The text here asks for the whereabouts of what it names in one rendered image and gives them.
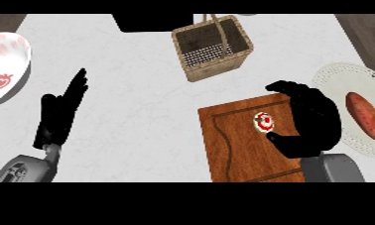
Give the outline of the black appliance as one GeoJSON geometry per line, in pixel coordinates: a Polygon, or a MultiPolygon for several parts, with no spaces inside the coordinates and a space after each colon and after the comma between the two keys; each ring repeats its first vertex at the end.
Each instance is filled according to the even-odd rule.
{"type": "Polygon", "coordinates": [[[131,15],[114,14],[118,29],[124,33],[171,32],[174,29],[193,24],[190,13],[131,15]]]}

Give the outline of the brown wooden cutting board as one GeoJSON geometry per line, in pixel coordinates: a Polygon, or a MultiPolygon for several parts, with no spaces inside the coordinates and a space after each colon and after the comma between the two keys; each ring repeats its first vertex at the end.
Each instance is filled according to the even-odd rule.
{"type": "Polygon", "coordinates": [[[214,182],[304,182],[300,159],[288,159],[257,131],[254,117],[269,113],[275,132],[297,136],[289,98],[270,94],[198,110],[214,182]]]}

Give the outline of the brown wooden corner piece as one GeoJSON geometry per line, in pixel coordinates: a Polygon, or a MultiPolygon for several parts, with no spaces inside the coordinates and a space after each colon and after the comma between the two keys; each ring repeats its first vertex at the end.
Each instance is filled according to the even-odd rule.
{"type": "Polygon", "coordinates": [[[25,14],[0,14],[0,32],[15,33],[25,18],[25,14]]]}

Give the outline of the reddish brown sweet potato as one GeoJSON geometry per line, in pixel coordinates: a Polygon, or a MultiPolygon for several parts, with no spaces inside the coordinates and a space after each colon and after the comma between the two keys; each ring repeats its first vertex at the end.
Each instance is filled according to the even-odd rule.
{"type": "Polygon", "coordinates": [[[345,107],[362,130],[375,137],[375,107],[356,92],[345,95],[345,107]]]}

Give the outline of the red and white cupcake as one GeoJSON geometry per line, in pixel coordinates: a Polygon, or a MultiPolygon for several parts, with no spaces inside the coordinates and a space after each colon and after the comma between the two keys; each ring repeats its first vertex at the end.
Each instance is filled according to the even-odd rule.
{"type": "Polygon", "coordinates": [[[266,134],[275,129],[275,120],[269,113],[260,112],[254,116],[254,127],[255,130],[266,134]]]}

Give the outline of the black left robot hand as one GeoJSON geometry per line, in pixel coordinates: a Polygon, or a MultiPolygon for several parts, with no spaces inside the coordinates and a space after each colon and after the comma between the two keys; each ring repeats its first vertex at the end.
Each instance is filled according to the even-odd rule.
{"type": "Polygon", "coordinates": [[[38,150],[46,145],[62,145],[68,139],[75,114],[89,90],[87,70],[83,68],[68,86],[63,95],[44,94],[41,97],[41,121],[37,128],[32,147],[38,150]]]}

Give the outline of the white round placemat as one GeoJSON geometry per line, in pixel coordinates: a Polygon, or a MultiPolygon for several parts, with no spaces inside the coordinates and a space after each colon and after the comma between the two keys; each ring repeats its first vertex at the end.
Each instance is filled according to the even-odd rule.
{"type": "Polygon", "coordinates": [[[375,71],[353,63],[331,63],[316,72],[310,86],[337,105],[341,142],[375,159],[375,71]]]}

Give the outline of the dark brown wooden block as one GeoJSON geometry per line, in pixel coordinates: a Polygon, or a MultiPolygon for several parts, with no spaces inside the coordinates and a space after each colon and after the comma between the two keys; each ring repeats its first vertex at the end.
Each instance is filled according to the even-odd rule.
{"type": "Polygon", "coordinates": [[[335,18],[366,67],[375,70],[375,14],[337,14],[335,18]]]}

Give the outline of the tan wicker basket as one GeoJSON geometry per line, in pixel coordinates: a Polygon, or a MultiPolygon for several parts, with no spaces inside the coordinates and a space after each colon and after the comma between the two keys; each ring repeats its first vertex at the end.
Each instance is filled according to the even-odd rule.
{"type": "Polygon", "coordinates": [[[180,65],[190,82],[238,69],[254,44],[233,15],[211,19],[171,32],[180,65]]]}

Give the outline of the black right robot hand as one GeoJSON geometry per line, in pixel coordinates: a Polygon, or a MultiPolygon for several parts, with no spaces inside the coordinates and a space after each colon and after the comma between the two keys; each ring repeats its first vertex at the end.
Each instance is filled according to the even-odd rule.
{"type": "Polygon", "coordinates": [[[292,123],[297,136],[267,133],[267,139],[289,159],[317,157],[341,140],[341,119],[334,101],[317,88],[279,80],[266,86],[289,97],[292,123]]]}

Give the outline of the white bowl with red print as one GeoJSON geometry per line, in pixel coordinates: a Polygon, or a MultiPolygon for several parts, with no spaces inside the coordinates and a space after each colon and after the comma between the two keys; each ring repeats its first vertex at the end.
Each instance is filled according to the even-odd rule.
{"type": "Polygon", "coordinates": [[[0,104],[21,91],[31,74],[32,48],[28,40],[0,32],[0,104]]]}

